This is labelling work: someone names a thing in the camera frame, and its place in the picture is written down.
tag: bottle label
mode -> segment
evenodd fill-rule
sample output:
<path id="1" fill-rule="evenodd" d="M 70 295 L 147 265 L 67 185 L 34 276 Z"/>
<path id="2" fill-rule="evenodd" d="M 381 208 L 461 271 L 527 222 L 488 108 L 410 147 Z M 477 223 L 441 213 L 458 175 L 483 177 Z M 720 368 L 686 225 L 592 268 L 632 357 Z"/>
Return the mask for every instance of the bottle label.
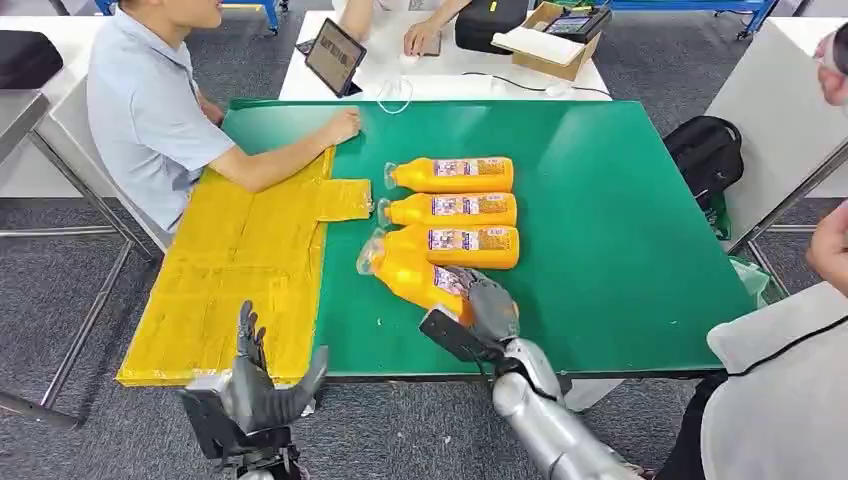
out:
<path id="1" fill-rule="evenodd" d="M 500 158 L 433 160 L 433 174 L 437 177 L 501 175 L 503 173 L 504 162 Z"/>
<path id="2" fill-rule="evenodd" d="M 433 267 L 433 285 L 441 288 L 451 295 L 465 294 L 465 288 L 459 281 L 459 277 L 442 267 Z"/>
<path id="3" fill-rule="evenodd" d="M 434 228 L 428 232 L 427 246 L 430 250 L 507 250 L 509 245 L 509 235 L 503 228 Z"/>
<path id="4" fill-rule="evenodd" d="M 493 195 L 440 195 L 433 197 L 432 212 L 436 216 L 479 215 L 506 212 L 506 197 Z"/>

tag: robotic hand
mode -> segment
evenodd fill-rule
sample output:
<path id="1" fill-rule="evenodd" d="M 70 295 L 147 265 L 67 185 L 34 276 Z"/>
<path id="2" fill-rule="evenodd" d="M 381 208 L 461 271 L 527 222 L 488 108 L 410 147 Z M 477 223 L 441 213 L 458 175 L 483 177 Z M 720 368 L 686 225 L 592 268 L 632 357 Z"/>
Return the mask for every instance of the robotic hand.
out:
<path id="1" fill-rule="evenodd" d="M 258 316 L 250 301 L 238 317 L 233 369 L 198 378 L 180 391 L 206 458 L 220 459 L 239 480 L 300 480 L 299 453 L 289 425 L 300 418 L 327 373 L 327 347 L 319 347 L 297 385 L 276 390 L 268 375 Z"/>
<path id="2" fill-rule="evenodd" d="M 419 329 L 461 361 L 495 367 L 492 400 L 549 480 L 634 480 L 608 446 L 565 407 L 565 392 L 545 353 L 519 338 L 518 309 L 500 285 L 475 270 L 452 268 L 465 287 L 475 324 L 466 329 L 438 306 Z"/>

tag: black bag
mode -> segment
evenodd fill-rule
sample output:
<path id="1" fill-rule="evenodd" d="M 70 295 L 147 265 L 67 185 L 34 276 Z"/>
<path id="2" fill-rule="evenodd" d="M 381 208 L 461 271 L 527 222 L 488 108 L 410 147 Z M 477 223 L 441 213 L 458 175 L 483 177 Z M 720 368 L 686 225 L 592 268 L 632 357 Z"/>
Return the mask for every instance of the black bag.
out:
<path id="1" fill-rule="evenodd" d="M 701 115 L 677 127 L 664 139 L 702 210 L 710 200 L 742 177 L 742 135 L 723 118 Z"/>
<path id="2" fill-rule="evenodd" d="M 0 90 L 41 88 L 62 69 L 62 56 L 40 32 L 0 30 Z"/>
<path id="3" fill-rule="evenodd" d="M 495 33 L 506 33 L 527 18 L 527 2 L 522 0 L 471 0 L 456 17 L 456 46 L 477 52 L 509 55 L 512 52 L 492 45 Z"/>

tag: black case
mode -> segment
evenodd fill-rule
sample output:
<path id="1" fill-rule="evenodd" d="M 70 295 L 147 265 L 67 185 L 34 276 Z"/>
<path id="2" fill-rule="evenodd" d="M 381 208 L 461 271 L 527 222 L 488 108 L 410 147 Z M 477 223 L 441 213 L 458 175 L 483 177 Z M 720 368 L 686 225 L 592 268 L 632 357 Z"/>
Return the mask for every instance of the black case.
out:
<path id="1" fill-rule="evenodd" d="M 0 90 L 41 88 L 62 69 L 56 47 L 40 32 L 0 30 Z"/>
<path id="2" fill-rule="evenodd" d="M 456 17 L 456 46 L 509 55 L 509 50 L 492 45 L 492 37 L 521 25 L 526 18 L 526 0 L 471 0 Z"/>

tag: gray carpet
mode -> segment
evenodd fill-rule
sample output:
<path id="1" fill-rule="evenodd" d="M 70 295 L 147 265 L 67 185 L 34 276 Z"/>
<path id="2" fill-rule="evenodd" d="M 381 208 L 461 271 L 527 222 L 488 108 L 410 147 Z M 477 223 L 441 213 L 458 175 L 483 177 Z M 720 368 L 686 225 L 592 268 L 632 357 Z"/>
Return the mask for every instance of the gray carpet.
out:
<path id="1" fill-rule="evenodd" d="M 283 15 L 280 35 L 271 37 L 262 15 L 228 13 L 221 28 L 193 34 L 202 88 L 221 103 L 276 97 L 302 18 Z M 618 14 L 596 61 L 613 95 L 641 100 L 666 133 L 709 104 L 746 47 L 734 40 L 740 28 L 732 15 Z M 787 223 L 815 222 L 833 205 L 804 202 Z M 76 200 L 0 201 L 6 228 L 93 218 Z M 804 235 L 762 241 L 793 291 L 817 281 L 803 261 L 807 242 Z M 0 242 L 0 388 L 40 398 L 119 247 L 114 238 Z M 59 397 L 61 409 L 88 418 L 82 429 L 0 413 L 0 478 L 222 478 L 202 458 L 173 390 L 113 380 L 156 270 L 132 256 Z M 631 461 L 658 467 L 692 384 L 629 380 L 584 419 Z M 318 479 L 538 478 L 479 383 L 330 385 L 322 408 L 295 434 Z"/>

